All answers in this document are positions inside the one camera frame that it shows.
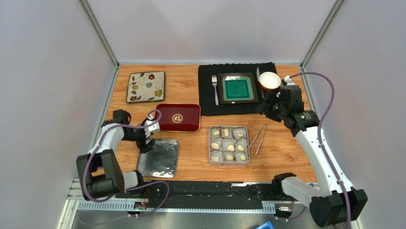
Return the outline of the silver tin lid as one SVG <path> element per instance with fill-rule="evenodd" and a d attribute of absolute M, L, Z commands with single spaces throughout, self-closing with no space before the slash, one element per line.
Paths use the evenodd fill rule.
<path fill-rule="evenodd" d="M 144 177 L 172 178 L 176 174 L 180 144 L 173 139 L 156 139 L 151 151 L 140 154 L 137 170 Z"/>

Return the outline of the red lacquer tray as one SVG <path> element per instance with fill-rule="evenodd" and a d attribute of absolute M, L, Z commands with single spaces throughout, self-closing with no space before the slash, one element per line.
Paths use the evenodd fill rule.
<path fill-rule="evenodd" d="M 159 104 L 159 121 L 163 132 L 197 132 L 200 129 L 201 107 L 198 104 Z"/>

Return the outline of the pink metal tin box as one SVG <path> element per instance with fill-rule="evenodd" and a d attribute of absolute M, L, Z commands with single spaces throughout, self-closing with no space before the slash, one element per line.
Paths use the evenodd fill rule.
<path fill-rule="evenodd" d="M 222 129 L 228 128 L 230 132 L 229 137 L 222 136 Z M 219 136 L 213 136 L 212 131 L 219 130 Z M 241 139 L 237 139 L 238 134 L 243 134 L 244 137 Z M 220 148 L 213 149 L 211 147 L 211 143 L 217 143 Z M 229 145 L 234 145 L 235 150 L 233 152 L 227 151 L 227 147 Z M 242 145 L 245 148 L 244 152 L 240 152 L 237 150 L 237 146 Z M 250 155 L 250 143 L 249 143 L 249 135 L 248 129 L 245 126 L 230 126 L 230 125 L 214 125 L 209 128 L 209 143 L 208 143 L 208 153 L 209 153 L 209 164 L 214 167 L 245 167 L 251 161 Z M 245 161 L 240 160 L 240 155 L 244 154 L 247 159 Z M 234 161 L 226 161 L 226 155 L 233 155 Z M 216 156 L 219 157 L 219 162 L 211 161 L 211 157 Z"/>

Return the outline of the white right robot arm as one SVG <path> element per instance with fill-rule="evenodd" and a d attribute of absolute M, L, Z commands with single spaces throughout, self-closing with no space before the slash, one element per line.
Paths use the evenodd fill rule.
<path fill-rule="evenodd" d="M 293 173 L 279 174 L 272 180 L 277 194 L 301 202 L 321 228 L 339 223 L 346 223 L 350 228 L 368 197 L 363 189 L 354 187 L 334 159 L 318 115 L 304 109 L 299 86 L 286 85 L 269 90 L 256 111 L 284 123 L 305 151 L 319 183 L 319 188 L 314 188 Z"/>

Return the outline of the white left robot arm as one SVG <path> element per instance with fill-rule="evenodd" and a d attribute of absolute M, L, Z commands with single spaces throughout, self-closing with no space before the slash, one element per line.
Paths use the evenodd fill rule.
<path fill-rule="evenodd" d="M 133 126 L 131 114 L 120 109 L 113 111 L 112 119 L 102 123 L 101 134 L 93 148 L 76 159 L 85 200 L 104 202 L 141 184 L 139 171 L 122 172 L 116 151 L 121 141 L 135 142 L 141 154 L 153 150 L 155 139 L 151 136 L 160 131 L 161 117 L 161 111 L 152 110 L 140 125 Z"/>

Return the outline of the white orange bowl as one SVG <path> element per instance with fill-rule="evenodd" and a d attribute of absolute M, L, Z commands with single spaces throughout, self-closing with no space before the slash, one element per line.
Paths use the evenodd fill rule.
<path fill-rule="evenodd" d="M 259 76 L 259 84 L 265 90 L 274 90 L 280 87 L 282 80 L 273 72 L 264 72 Z"/>

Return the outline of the floral square plate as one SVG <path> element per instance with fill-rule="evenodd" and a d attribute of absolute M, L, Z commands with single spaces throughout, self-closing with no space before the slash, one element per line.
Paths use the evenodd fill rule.
<path fill-rule="evenodd" d="M 161 102 L 165 100 L 165 72 L 132 73 L 128 80 L 126 103 Z"/>

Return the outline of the green square plate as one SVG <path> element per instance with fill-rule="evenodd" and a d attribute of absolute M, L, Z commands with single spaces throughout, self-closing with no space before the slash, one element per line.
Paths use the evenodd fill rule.
<path fill-rule="evenodd" d="M 240 104 L 257 103 L 258 93 L 252 73 L 220 73 L 218 74 L 220 103 Z"/>

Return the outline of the silver knife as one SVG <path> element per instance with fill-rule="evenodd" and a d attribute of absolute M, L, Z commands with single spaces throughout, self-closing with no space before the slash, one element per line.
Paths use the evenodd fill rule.
<path fill-rule="evenodd" d="M 257 77 L 259 85 L 261 85 L 260 84 L 260 75 L 261 75 L 261 73 L 260 73 L 259 67 L 257 67 L 256 68 L 256 77 Z M 263 92 L 262 89 L 260 89 L 260 93 L 261 93 L 261 98 L 263 99 L 264 98 L 264 92 Z"/>

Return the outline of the black cloth placemat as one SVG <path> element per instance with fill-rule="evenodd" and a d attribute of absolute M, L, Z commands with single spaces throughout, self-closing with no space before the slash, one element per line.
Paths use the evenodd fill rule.
<path fill-rule="evenodd" d="M 200 65 L 198 68 L 198 87 L 199 87 L 199 106 L 201 107 L 201 115 L 245 115 L 255 114 L 255 108 L 262 101 L 261 87 L 257 80 L 256 69 L 259 68 L 260 73 L 273 72 L 277 73 L 273 62 L 267 63 L 250 63 L 250 64 L 210 64 Z M 257 103 L 235 103 L 215 104 L 214 87 L 212 85 L 212 76 L 221 73 L 252 73 L 255 77 L 254 84 L 259 96 Z"/>

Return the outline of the silver fork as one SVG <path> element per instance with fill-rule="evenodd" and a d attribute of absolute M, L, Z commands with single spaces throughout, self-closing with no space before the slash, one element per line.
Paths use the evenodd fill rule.
<path fill-rule="evenodd" d="M 217 75 L 212 75 L 212 85 L 214 87 L 214 97 L 215 97 L 216 106 L 219 105 L 219 99 L 218 99 L 218 94 L 217 94 L 217 84 L 218 84 Z"/>

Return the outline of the blue plastic object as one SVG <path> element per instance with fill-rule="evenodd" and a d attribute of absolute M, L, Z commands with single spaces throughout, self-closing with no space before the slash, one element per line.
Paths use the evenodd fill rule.
<path fill-rule="evenodd" d="M 274 229 L 272 223 L 270 221 L 256 227 L 255 229 Z"/>

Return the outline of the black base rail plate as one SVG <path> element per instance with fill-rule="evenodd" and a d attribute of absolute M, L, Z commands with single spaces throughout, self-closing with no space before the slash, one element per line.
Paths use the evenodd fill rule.
<path fill-rule="evenodd" d="M 174 209 L 262 209 L 263 203 L 291 207 L 292 197 L 278 194 L 272 183 L 167 181 L 146 188 L 117 194 L 116 198 L 147 201 L 150 208 Z"/>

